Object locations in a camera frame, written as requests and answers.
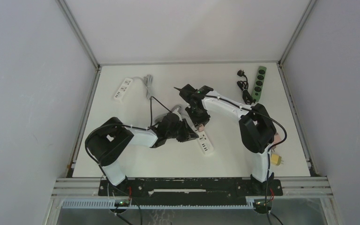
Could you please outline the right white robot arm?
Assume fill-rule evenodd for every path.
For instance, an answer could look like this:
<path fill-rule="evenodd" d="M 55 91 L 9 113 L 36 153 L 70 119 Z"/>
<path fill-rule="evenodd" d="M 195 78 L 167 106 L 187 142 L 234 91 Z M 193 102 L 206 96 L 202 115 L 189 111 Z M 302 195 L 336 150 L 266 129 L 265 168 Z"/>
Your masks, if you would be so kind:
<path fill-rule="evenodd" d="M 250 106 L 238 103 L 208 86 L 197 90 L 186 85 L 180 89 L 179 95 L 187 102 L 186 112 L 197 129 L 207 125 L 210 121 L 210 112 L 219 113 L 238 122 L 241 141 L 253 154 L 252 189 L 258 195 L 266 194 L 271 188 L 269 180 L 273 175 L 270 156 L 271 150 L 276 146 L 276 126 L 283 126 L 269 116 L 262 104 Z"/>

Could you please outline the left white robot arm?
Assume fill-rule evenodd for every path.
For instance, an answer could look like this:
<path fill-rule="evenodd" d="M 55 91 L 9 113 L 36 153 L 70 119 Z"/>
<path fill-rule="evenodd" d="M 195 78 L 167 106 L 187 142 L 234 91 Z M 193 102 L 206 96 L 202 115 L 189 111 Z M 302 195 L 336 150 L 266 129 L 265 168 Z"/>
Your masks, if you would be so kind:
<path fill-rule="evenodd" d="M 197 138 L 199 135 L 185 118 L 169 112 L 148 128 L 125 125 L 117 117 L 112 117 L 87 136 L 84 147 L 110 183 L 110 190 L 116 195 L 123 195 L 128 189 L 128 183 L 120 167 L 119 157 L 127 146 L 139 145 L 153 149 L 164 145 L 169 139 L 183 143 Z"/>

